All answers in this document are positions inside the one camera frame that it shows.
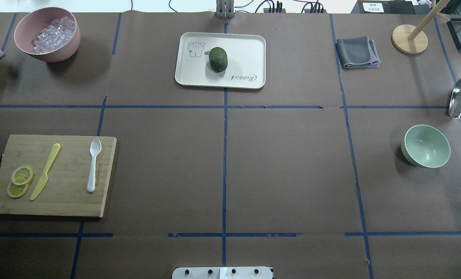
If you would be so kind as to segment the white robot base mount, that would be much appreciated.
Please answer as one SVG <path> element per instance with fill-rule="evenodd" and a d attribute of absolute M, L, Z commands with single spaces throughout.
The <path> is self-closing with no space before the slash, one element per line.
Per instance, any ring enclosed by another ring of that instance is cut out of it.
<path fill-rule="evenodd" d="M 265 266 L 180 267 L 172 279 L 273 279 L 273 269 Z"/>

